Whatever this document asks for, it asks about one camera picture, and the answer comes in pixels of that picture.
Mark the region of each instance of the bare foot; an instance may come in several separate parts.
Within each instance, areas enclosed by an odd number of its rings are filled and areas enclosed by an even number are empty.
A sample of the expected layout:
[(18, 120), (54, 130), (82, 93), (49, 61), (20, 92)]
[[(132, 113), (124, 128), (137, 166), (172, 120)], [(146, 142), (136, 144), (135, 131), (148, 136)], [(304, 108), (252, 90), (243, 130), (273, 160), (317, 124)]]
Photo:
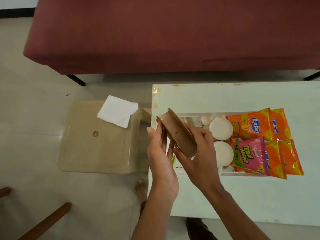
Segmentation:
[(146, 187), (142, 179), (139, 179), (134, 186), (140, 205), (147, 200)]

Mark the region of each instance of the forearm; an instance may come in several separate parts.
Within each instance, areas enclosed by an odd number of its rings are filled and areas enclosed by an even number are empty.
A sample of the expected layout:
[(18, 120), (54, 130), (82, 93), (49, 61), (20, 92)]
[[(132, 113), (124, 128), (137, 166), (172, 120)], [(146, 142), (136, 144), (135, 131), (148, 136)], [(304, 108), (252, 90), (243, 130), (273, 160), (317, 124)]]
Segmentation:
[(174, 199), (165, 186), (153, 184), (131, 240), (163, 240)]
[(224, 189), (208, 190), (204, 195), (213, 206), (234, 240), (270, 240), (262, 230), (241, 210)]

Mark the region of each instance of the fingernail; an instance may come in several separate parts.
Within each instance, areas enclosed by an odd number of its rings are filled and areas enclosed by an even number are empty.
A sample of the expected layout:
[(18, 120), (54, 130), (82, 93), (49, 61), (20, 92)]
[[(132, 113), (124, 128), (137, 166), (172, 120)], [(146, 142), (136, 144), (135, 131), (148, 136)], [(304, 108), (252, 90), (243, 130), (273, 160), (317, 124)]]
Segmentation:
[(150, 134), (152, 132), (151, 127), (147, 127), (146, 130), (147, 130), (148, 134)]

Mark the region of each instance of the person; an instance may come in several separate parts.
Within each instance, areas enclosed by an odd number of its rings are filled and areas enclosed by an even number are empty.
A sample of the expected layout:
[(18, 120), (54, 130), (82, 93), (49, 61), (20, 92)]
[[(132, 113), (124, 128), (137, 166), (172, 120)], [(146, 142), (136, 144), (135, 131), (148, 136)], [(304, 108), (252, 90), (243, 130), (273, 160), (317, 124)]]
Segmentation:
[[(150, 144), (147, 149), (152, 173), (152, 185), (147, 201), (143, 196), (143, 184), (136, 185), (140, 195), (140, 219), (132, 234), (132, 240), (162, 240), (166, 238), (170, 212), (178, 195), (178, 177), (172, 166), (173, 153), (185, 169), (190, 181), (210, 202), (234, 240), (269, 239), (266, 234), (241, 210), (232, 196), (223, 188), (218, 174), (214, 138), (209, 130), (185, 124), (194, 136), (197, 152), (188, 159), (170, 142), (166, 154), (167, 134), (161, 122), (154, 130), (147, 128)], [(191, 240), (213, 240), (215, 236), (201, 219), (187, 218), (186, 226)]]

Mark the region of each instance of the wall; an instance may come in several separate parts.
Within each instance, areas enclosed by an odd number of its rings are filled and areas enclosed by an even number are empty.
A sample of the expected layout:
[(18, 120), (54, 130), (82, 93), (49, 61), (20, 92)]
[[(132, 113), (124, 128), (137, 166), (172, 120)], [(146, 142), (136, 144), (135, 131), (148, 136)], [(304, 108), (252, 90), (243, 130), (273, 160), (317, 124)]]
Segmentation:
[(0, 0), (0, 9), (34, 8), (38, 0)]

